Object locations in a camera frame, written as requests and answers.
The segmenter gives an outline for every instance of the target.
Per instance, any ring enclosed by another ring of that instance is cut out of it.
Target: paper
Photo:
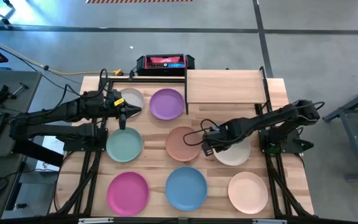
[[[49,150],[55,151],[63,155],[63,147],[65,143],[56,139],[56,136],[45,136],[42,143],[43,147],[46,147]],[[36,169],[50,169],[54,171],[59,171],[59,167],[50,165],[46,162],[38,161]],[[50,170],[37,170],[39,172],[51,172]]]

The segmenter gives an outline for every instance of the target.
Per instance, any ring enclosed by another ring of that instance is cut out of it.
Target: light green plate
[[[116,130],[107,139],[107,153],[117,162],[129,162],[143,149],[142,136],[133,128]]]

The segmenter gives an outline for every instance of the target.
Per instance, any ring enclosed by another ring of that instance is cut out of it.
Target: wooden table
[[[268,79],[270,97],[273,109],[288,104],[287,93],[283,79]],[[81,92],[97,90],[98,77],[84,77]],[[189,126],[194,130],[200,128],[200,121],[205,118],[222,123],[231,118],[255,116],[254,104],[213,104],[201,103],[189,104],[189,115],[185,112],[171,121],[162,121],[155,118],[149,110],[151,96],[161,88],[173,88],[184,95],[183,83],[115,83],[114,89],[136,88],[145,96],[145,106],[140,114],[127,121],[127,127],[134,128],[140,132],[144,141],[141,154],[133,161],[127,163],[115,162],[102,153],[99,166],[96,189],[94,193],[93,209],[91,215],[117,216],[110,210],[107,204],[106,192],[110,182],[118,174],[126,171],[135,171],[143,175],[148,182],[150,198],[147,206],[137,214],[138,217],[191,217],[191,218],[273,218],[273,205],[269,192],[266,207],[255,215],[248,215],[237,211],[230,203],[227,196],[227,186],[231,177],[239,172],[247,171],[257,174],[265,182],[269,189],[266,162],[259,149],[258,136],[256,133],[250,136],[251,153],[249,159],[238,167],[228,167],[220,163],[214,156],[205,157],[201,152],[196,159],[190,162],[178,162],[165,152],[165,138],[168,133],[179,126]],[[115,119],[108,119],[109,132],[118,128]],[[308,183],[302,162],[294,155],[283,154],[283,165],[287,178],[288,188],[296,199],[302,204],[306,211],[313,213]],[[73,193],[80,179],[84,152],[73,153],[64,163],[57,183],[56,201],[60,208]],[[164,194],[165,181],[172,170],[181,166],[192,166],[197,168],[205,176],[208,183],[208,197],[204,204],[193,212],[183,212],[173,208]],[[280,188],[278,197],[280,208],[284,212],[283,198]],[[88,188],[84,191],[81,211],[85,207]]]

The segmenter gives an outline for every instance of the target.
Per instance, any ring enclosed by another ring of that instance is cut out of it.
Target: brown plate
[[[189,127],[179,127],[172,130],[167,140],[165,141],[165,149],[167,153],[177,161],[186,162],[198,156],[201,150],[201,145],[188,146],[183,141],[183,136],[194,130]],[[196,133],[186,136],[188,144],[195,144],[200,142],[202,137]]]

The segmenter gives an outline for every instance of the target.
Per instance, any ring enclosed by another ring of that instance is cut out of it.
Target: blue plate
[[[202,173],[192,167],[179,167],[168,177],[165,196],[182,211],[194,211],[205,201],[207,184]]]
[[[106,148],[111,159],[129,162],[143,149],[142,136],[133,128],[118,129],[107,139]]]

